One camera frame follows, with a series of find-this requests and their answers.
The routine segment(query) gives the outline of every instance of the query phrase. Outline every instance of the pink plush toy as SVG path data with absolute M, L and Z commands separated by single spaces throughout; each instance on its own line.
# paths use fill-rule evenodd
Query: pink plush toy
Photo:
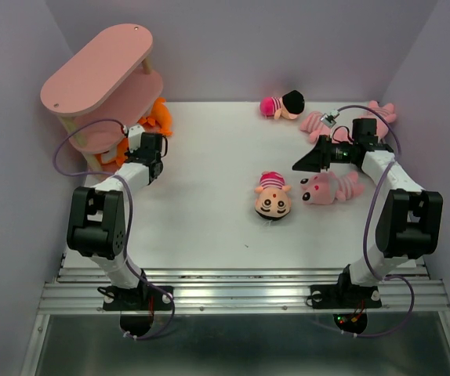
M 370 103 L 368 103 L 368 107 L 382 115 L 383 118 L 389 123 L 392 123 L 396 120 L 394 105 L 392 103 L 388 103 L 384 107 L 380 107 L 378 102 L 372 100 Z M 320 120 L 322 115 L 323 114 L 319 111 L 312 111 L 309 116 L 307 116 L 307 119 L 305 119 L 300 125 L 301 131 L 309 133 L 309 143 L 316 143 L 319 136 L 329 136 L 331 133 L 328 126 Z M 371 112 L 366 111 L 366 114 L 361 116 L 361 118 L 375 118 L 377 120 L 376 135 L 379 137 L 379 140 L 383 139 L 383 137 L 386 136 L 387 132 L 389 132 L 388 127 Z M 336 131 L 333 133 L 332 138 L 334 143 L 349 141 L 347 130 L 345 128 L 336 129 Z
M 259 186 L 255 192 L 259 193 L 255 201 L 255 210 L 260 217 L 272 221 L 278 221 L 291 211 L 291 199 L 288 192 L 291 186 L 287 186 L 281 174 L 273 171 L 262 172 Z
M 300 92 L 292 90 L 282 98 L 271 96 L 263 98 L 259 104 L 259 111 L 264 117 L 279 119 L 282 116 L 288 120 L 294 120 L 303 112 L 305 99 Z
M 335 199 L 349 200 L 357 197 L 365 190 L 365 186 L 357 184 L 357 172 L 337 178 L 333 172 L 321 172 L 310 179 L 302 179 L 300 184 L 305 193 L 302 200 L 305 204 L 330 205 Z

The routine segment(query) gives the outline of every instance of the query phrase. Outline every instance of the cable connector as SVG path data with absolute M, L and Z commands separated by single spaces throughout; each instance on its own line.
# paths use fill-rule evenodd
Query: cable connector
M 338 116 L 340 116 L 340 112 L 338 110 L 333 110 L 329 114 L 322 115 L 321 121 L 331 129 L 336 125 L 335 119 Z

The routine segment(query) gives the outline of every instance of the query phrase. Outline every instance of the glass panel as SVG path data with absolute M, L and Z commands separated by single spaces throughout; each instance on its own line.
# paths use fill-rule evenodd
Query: glass panel
M 402 313 L 372 313 L 366 333 Z M 54 316 L 37 375 L 450 375 L 436 313 L 379 339 L 353 339 L 311 324 L 314 315 L 176 317 L 163 338 L 123 338 L 118 316 Z M 330 315 L 318 317 L 332 323 Z

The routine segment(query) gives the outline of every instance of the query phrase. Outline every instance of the gray wall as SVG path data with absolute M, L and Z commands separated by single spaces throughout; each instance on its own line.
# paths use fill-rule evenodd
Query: gray wall
M 427 258 L 450 297 L 450 0 L 441 0 L 384 96 L 397 105 L 401 163 L 445 199 L 439 246 Z
M 76 182 L 53 171 L 64 132 L 39 92 L 70 56 L 42 0 L 0 1 L 0 375 L 19 374 L 42 285 L 64 247 Z M 64 166 L 79 161 L 64 153 Z
M 436 0 L 47 0 L 72 51 L 113 24 L 154 35 L 174 100 L 379 98 Z

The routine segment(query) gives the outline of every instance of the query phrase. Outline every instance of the pink shelf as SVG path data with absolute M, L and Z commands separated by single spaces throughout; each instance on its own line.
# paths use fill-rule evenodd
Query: pink shelf
M 152 70 L 145 74 L 142 69 L 132 72 L 122 84 L 93 112 L 75 118 L 78 127 L 101 118 L 118 119 L 125 125 L 134 125 L 161 95 L 161 75 Z M 81 132 L 87 144 L 80 147 L 75 139 L 70 139 L 75 149 L 84 154 L 104 153 L 117 145 L 123 135 L 120 127 L 113 122 L 101 122 Z
M 145 27 L 124 23 L 101 31 L 42 86 L 44 106 L 73 118 L 99 107 L 152 50 Z

